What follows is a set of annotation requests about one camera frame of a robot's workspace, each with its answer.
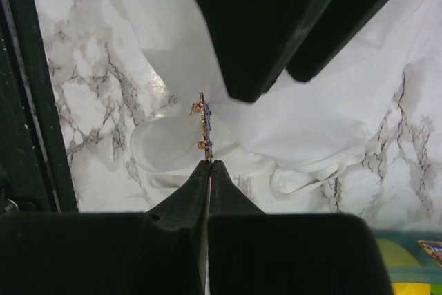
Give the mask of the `white garment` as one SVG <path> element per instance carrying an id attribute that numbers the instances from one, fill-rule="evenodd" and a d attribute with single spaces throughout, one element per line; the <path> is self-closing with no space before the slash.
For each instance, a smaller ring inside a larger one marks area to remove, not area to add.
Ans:
<path id="1" fill-rule="evenodd" d="M 119 0 L 151 68 L 180 103 L 178 116 L 135 127 L 131 152 L 150 173 L 179 175 L 204 159 L 199 92 L 211 109 L 213 159 L 235 175 L 271 177 L 300 195 L 360 162 L 377 132 L 431 0 L 389 0 L 308 82 L 286 67 L 247 103 L 229 97 L 196 0 Z"/>

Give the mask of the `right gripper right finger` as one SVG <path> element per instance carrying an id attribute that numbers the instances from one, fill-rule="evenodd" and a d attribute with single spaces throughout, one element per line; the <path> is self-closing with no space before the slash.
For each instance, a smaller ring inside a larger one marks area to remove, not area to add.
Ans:
<path id="1" fill-rule="evenodd" d="M 372 231 L 348 214 L 266 214 L 211 167 L 212 294 L 391 294 Z"/>

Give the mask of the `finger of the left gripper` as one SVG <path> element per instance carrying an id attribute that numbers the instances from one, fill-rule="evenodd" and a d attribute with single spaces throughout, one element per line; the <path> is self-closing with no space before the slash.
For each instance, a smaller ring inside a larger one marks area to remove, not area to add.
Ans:
<path id="1" fill-rule="evenodd" d="M 297 82 L 313 79 L 389 0 L 332 0 L 287 64 Z"/>

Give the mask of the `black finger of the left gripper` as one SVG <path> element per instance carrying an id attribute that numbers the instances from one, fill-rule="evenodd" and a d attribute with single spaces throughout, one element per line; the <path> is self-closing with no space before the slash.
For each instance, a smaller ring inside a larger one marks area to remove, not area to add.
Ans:
<path id="1" fill-rule="evenodd" d="M 229 97 L 257 101 L 331 0 L 196 0 Z"/>

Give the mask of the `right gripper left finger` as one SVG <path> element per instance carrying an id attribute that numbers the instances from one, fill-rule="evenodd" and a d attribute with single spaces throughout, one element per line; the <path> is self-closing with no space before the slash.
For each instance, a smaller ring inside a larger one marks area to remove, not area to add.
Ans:
<path id="1" fill-rule="evenodd" d="M 147 212 L 1 217 L 2 294 L 203 294 L 211 166 Z"/>

